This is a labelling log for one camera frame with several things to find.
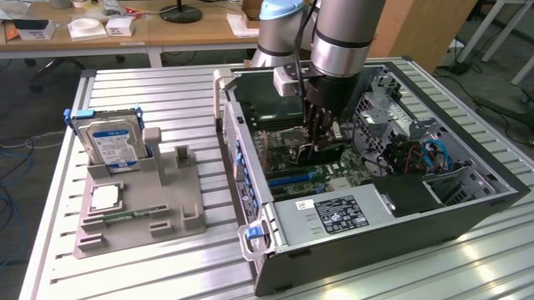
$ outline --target wooden desk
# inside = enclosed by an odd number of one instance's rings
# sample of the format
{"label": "wooden desk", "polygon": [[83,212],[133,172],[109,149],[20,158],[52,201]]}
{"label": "wooden desk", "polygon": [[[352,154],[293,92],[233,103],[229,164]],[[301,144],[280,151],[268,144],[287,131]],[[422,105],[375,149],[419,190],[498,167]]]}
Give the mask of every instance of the wooden desk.
{"label": "wooden desk", "polygon": [[[143,10],[148,8],[148,3],[145,1],[123,1],[123,5]],[[128,47],[131,44],[143,45],[148,43],[148,21],[145,19],[133,21],[135,34],[131,37],[107,37],[91,41],[72,42],[67,24],[72,21],[72,16],[83,14],[85,10],[73,7],[68,9],[54,9],[48,2],[34,2],[29,9],[38,18],[49,19],[54,24],[60,25],[56,27],[52,39],[44,41],[24,41],[20,37],[16,37],[10,41],[6,41],[5,45],[0,47],[0,51],[119,48]]]}
{"label": "wooden desk", "polygon": [[[195,3],[203,11],[203,19],[199,22],[175,24],[164,21],[157,14],[151,14],[149,19],[140,18],[133,21],[132,37],[107,37],[81,42],[72,42],[65,25],[72,21],[72,15],[81,14],[84,10],[73,7],[53,9],[46,2],[33,2],[30,9],[34,15],[38,18],[50,19],[63,26],[56,28],[50,40],[22,41],[20,37],[16,37],[13,40],[0,43],[0,59],[145,53],[151,67],[160,68],[163,52],[256,47],[257,39],[237,39],[231,32],[225,13],[232,13],[232,10],[196,0],[184,2]],[[144,11],[157,11],[172,3],[175,3],[172,0],[121,1],[124,6]],[[225,5],[239,10],[237,5]],[[10,26],[12,22],[6,22],[5,27]]]}
{"label": "wooden desk", "polygon": [[[192,3],[192,6],[201,10],[201,20],[189,24],[176,24],[160,17],[152,18],[148,23],[151,46],[257,43],[257,38],[239,39],[232,34],[225,15],[237,14],[232,9],[240,11],[239,5],[212,5],[201,2],[199,4],[199,1],[192,0],[183,3]],[[159,11],[165,6],[175,4],[175,0],[148,0],[148,10]]]}

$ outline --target aluminum table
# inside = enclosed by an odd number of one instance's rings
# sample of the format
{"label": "aluminum table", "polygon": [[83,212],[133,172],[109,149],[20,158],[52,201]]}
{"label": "aluminum table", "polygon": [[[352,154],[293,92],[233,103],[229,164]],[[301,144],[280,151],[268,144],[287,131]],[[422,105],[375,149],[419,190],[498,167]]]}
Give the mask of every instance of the aluminum table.
{"label": "aluminum table", "polygon": [[[391,61],[530,187],[534,162],[414,63]],[[256,299],[212,118],[212,72],[240,65],[97,71],[75,109],[136,103],[163,131],[161,151],[188,144],[199,160],[205,233],[85,259],[72,257],[87,155],[67,129],[20,299]],[[416,116],[426,108],[408,95]],[[534,295],[534,194],[455,241],[261,299],[488,299]]]}

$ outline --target silver cylinder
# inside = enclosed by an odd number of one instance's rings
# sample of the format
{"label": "silver cylinder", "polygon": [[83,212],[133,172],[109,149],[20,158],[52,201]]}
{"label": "silver cylinder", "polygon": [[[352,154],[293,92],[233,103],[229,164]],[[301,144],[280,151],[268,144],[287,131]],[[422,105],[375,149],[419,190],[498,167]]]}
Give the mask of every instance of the silver cylinder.
{"label": "silver cylinder", "polygon": [[300,9],[289,16],[259,23],[259,42],[261,48],[273,53],[288,53],[295,49],[301,13]]}
{"label": "silver cylinder", "polygon": [[347,43],[372,40],[386,0],[321,1],[316,30]]}
{"label": "silver cylinder", "polygon": [[311,61],[321,73],[351,77],[363,68],[384,0],[321,2]]}
{"label": "silver cylinder", "polygon": [[334,77],[351,77],[363,68],[368,46],[343,48],[332,45],[315,35],[311,61],[319,71]]}

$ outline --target metal handle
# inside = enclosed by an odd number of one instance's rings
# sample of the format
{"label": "metal handle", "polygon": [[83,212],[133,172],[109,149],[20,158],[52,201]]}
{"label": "metal handle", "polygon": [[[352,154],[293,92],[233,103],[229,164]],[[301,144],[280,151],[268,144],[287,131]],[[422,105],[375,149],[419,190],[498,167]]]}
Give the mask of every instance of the metal handle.
{"label": "metal handle", "polygon": [[247,229],[252,228],[252,227],[257,227],[261,226],[261,220],[256,220],[253,222],[251,222],[247,225],[243,225],[237,228],[236,230],[236,235],[239,237],[239,245],[241,247],[241,252],[243,252],[243,257],[245,259],[245,261],[253,261],[259,258],[261,258],[261,256],[267,253],[272,251],[272,247],[264,249],[263,251],[251,251],[247,247],[247,240],[244,237],[245,231]]}
{"label": "metal handle", "polygon": [[229,69],[217,69],[213,71],[213,116],[215,120],[220,118],[220,89],[224,88],[224,79],[232,79],[232,71]]}

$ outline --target paper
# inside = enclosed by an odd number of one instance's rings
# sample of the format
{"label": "paper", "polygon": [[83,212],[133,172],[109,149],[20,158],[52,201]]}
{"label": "paper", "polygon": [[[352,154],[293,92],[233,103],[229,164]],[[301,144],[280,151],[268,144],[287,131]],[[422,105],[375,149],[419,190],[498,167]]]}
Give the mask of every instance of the paper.
{"label": "paper", "polygon": [[227,14],[225,19],[228,20],[229,28],[237,38],[255,38],[259,36],[259,29],[249,29],[243,22],[241,15]]}
{"label": "paper", "polygon": [[95,210],[112,208],[117,201],[117,186],[100,186],[92,191],[91,207],[95,208]]}
{"label": "paper", "polygon": [[32,5],[30,3],[21,1],[0,0],[0,19],[2,20],[34,19],[34,16],[32,15],[29,10],[30,5]]}

